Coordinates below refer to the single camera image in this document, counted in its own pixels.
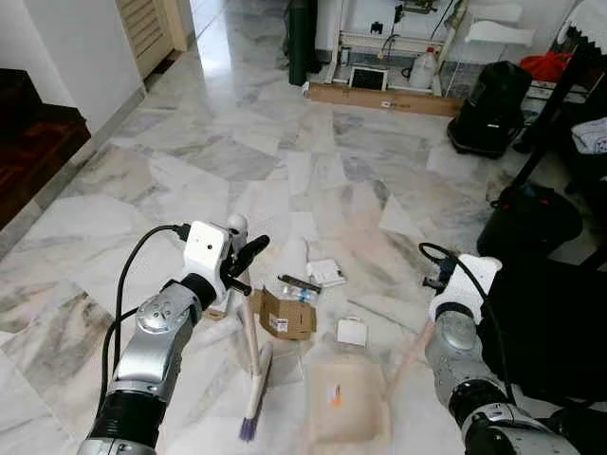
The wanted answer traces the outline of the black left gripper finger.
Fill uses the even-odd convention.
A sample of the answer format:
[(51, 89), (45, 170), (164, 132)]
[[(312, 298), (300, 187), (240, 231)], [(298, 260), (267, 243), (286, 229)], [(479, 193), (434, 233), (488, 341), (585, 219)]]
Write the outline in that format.
[(256, 257), (268, 247), (269, 242), (268, 235), (260, 235), (260, 237), (248, 240), (246, 245), (240, 248), (237, 252), (237, 277), (243, 276), (247, 272)]

